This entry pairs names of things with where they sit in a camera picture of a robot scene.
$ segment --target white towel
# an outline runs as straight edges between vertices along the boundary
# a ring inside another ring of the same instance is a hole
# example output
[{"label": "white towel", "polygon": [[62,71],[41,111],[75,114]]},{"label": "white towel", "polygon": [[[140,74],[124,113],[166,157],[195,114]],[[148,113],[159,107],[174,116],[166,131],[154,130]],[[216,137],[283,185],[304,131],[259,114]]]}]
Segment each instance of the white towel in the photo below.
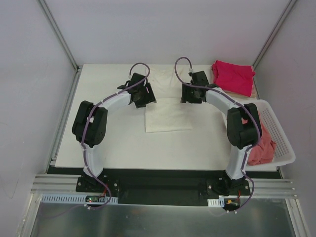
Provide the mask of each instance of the white towel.
[{"label": "white towel", "polygon": [[192,130],[190,104],[180,103],[182,84],[176,78],[173,67],[151,68],[150,82],[157,103],[146,105],[146,132]]}]

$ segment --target white basket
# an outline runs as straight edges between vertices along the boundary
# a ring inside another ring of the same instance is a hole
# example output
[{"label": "white basket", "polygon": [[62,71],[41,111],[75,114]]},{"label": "white basket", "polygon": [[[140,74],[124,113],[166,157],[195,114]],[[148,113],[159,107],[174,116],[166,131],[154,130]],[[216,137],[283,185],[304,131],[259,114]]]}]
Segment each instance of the white basket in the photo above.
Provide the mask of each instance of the white basket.
[{"label": "white basket", "polygon": [[276,151],[272,162],[258,165],[247,165],[247,170],[258,169],[258,167],[275,167],[293,163],[295,154],[289,143],[276,115],[271,106],[265,100],[251,100],[249,103],[254,103],[260,113],[261,122],[271,135],[271,138],[276,142]]}]

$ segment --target white table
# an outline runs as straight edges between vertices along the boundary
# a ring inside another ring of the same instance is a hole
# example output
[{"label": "white table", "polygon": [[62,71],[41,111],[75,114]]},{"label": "white table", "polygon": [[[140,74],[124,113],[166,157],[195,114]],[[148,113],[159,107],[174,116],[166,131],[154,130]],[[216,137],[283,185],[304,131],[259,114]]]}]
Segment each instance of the white table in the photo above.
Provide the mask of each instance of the white table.
[{"label": "white table", "polygon": [[[117,91],[128,80],[132,65],[85,64],[79,79],[73,104],[68,117],[56,167],[83,167],[79,142],[72,134],[72,125],[78,107],[83,100],[98,102]],[[173,65],[150,65],[170,69]],[[182,77],[189,81],[188,67],[183,67]],[[195,71],[204,70],[208,78],[210,66],[194,66]],[[144,74],[143,66],[134,72]],[[129,105],[108,116],[107,131],[101,143],[104,151],[104,168],[130,169],[180,169],[224,170],[229,161],[231,145],[221,112],[207,104],[192,105],[193,130],[161,133],[145,133],[145,108]],[[255,166],[251,170],[261,170]],[[264,171],[275,171],[275,167]]]}]

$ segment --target metal bar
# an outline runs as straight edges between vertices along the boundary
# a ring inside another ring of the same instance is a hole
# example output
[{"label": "metal bar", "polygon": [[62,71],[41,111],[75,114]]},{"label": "metal bar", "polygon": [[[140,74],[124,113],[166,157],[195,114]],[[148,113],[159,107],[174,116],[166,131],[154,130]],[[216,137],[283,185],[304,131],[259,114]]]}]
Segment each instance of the metal bar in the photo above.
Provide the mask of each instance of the metal bar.
[{"label": "metal bar", "polygon": [[310,237],[311,233],[306,224],[298,199],[286,199],[285,201],[296,237]]},{"label": "metal bar", "polygon": [[45,17],[48,19],[48,22],[50,23],[55,35],[57,36],[57,39],[59,40],[65,53],[67,54],[67,57],[68,57],[70,63],[72,64],[73,68],[77,71],[78,65],[75,61],[75,58],[74,58],[73,54],[71,53],[63,35],[61,34],[61,31],[60,31],[52,13],[51,13],[51,11],[49,10],[49,7],[48,7],[46,1],[45,0],[38,0],[38,3],[40,5],[41,9],[43,10]]},{"label": "metal bar", "polygon": [[18,230],[17,236],[29,237],[31,236],[32,229],[35,223],[36,215],[40,206],[42,194],[32,194],[30,199],[29,207],[22,220],[21,229]]},{"label": "metal bar", "polygon": [[298,0],[290,0],[287,3],[285,9],[283,10],[281,16],[279,17],[278,21],[276,22],[276,24],[275,24],[273,30],[271,31],[268,39],[266,40],[265,44],[263,45],[262,49],[260,50],[259,55],[257,56],[255,62],[252,65],[254,70],[256,70],[258,64],[260,63],[261,59],[263,58],[263,56],[265,55],[265,53],[269,49],[272,41],[275,39],[276,35],[280,31],[283,23],[285,22],[285,20],[289,16],[290,12],[292,11],[292,9],[293,9],[293,7],[294,7],[294,5],[296,4],[297,1]]},{"label": "metal bar", "polygon": [[47,161],[46,172],[48,171],[48,168],[51,165],[52,158],[57,157],[57,153],[58,153],[58,150],[59,150],[59,147],[61,144],[62,136],[64,134],[64,130],[66,127],[68,116],[69,116],[71,104],[73,103],[73,99],[75,96],[75,92],[76,92],[76,88],[78,85],[80,75],[81,75],[81,70],[79,70],[73,78],[73,82],[71,84],[71,87],[70,87],[70,90],[68,93],[68,97],[67,97],[67,100],[65,102],[60,121],[58,123],[58,129],[57,129],[57,132],[56,132],[56,135],[54,138],[54,142],[53,142],[52,147],[50,149],[50,153],[49,153],[49,157],[48,157],[48,161]]},{"label": "metal bar", "polygon": [[[79,175],[39,174],[35,177],[32,193],[76,193]],[[255,191],[253,198],[296,199],[297,194],[292,180],[253,179]]]}]

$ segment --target red towel in basket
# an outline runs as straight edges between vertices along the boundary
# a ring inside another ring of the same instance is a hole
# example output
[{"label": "red towel in basket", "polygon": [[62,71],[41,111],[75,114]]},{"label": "red towel in basket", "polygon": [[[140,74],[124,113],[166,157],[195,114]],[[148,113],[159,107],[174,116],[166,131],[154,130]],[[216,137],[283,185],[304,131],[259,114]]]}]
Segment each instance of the red towel in basket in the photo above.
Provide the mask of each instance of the red towel in basket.
[{"label": "red towel in basket", "polygon": [[270,133],[264,127],[260,120],[262,136],[260,143],[252,148],[249,158],[248,165],[265,164],[270,163],[273,160],[273,156],[276,150],[277,144],[272,141]]},{"label": "red towel in basket", "polygon": [[251,66],[240,66],[222,61],[216,61],[213,66],[214,83],[223,90],[228,90],[245,96],[251,96],[253,76]]}]

